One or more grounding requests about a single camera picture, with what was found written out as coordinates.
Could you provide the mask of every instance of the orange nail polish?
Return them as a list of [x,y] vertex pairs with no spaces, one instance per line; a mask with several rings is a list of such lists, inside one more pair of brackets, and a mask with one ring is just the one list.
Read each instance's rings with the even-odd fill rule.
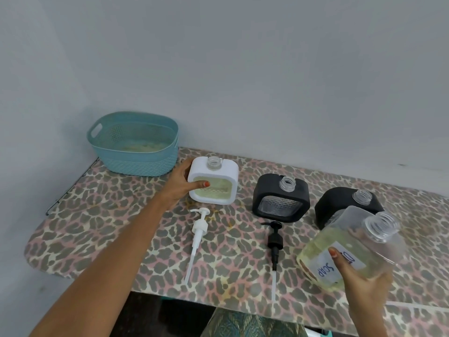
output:
[[328,249],[328,251],[331,257],[333,258],[337,257],[337,252],[334,249]]

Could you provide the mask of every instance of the white pump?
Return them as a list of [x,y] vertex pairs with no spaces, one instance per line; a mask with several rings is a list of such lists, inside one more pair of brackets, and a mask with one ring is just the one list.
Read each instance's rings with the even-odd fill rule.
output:
[[192,272],[192,267],[194,265],[195,254],[196,254],[196,251],[201,242],[201,238],[203,237],[203,235],[205,235],[207,233],[208,224],[205,221],[205,218],[206,218],[206,215],[210,214],[210,210],[205,207],[202,207],[199,209],[192,209],[190,211],[191,212],[199,212],[201,214],[201,219],[195,221],[194,226],[192,227],[192,232],[194,232],[195,235],[194,235],[194,242],[193,242],[193,246],[192,246],[192,254],[190,255],[190,262],[188,263],[187,274],[185,275],[185,278],[184,278],[184,285],[187,285],[188,280],[190,279],[190,273]]

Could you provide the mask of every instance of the dispenser window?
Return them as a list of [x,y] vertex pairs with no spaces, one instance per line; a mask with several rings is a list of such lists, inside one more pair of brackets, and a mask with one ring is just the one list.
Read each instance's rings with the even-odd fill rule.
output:
[[266,214],[291,216],[295,214],[302,205],[303,204],[299,201],[269,195],[262,199],[258,209]]
[[223,178],[197,176],[194,181],[209,181],[207,188],[196,189],[195,194],[203,198],[226,200],[232,195],[232,183]]

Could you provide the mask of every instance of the bottle neck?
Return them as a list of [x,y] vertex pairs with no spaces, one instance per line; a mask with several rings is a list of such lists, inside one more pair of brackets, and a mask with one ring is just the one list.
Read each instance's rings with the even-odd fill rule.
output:
[[399,221],[388,212],[367,217],[362,226],[368,237],[378,243],[386,243],[401,228]]
[[371,203],[371,200],[373,199],[373,194],[366,190],[357,190],[355,193],[352,194],[352,198],[358,203],[363,206],[367,206]]
[[296,187],[296,180],[293,177],[289,177],[289,176],[284,176],[280,181],[279,181],[279,187],[281,187],[281,189],[283,191],[286,191],[288,193],[291,193],[292,191],[295,190]]
[[223,159],[217,156],[207,158],[207,167],[211,170],[218,170],[221,168]]

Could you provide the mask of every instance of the label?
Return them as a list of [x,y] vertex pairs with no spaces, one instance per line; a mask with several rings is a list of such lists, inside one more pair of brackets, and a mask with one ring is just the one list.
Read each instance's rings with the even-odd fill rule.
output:
[[[343,247],[338,241],[335,241],[329,247],[337,249],[356,270],[361,270],[366,267],[363,262],[357,259],[354,254]],[[341,274],[337,267],[335,267],[334,261],[327,249],[323,250],[317,257],[310,260],[307,267],[319,281],[336,283],[342,279]]]

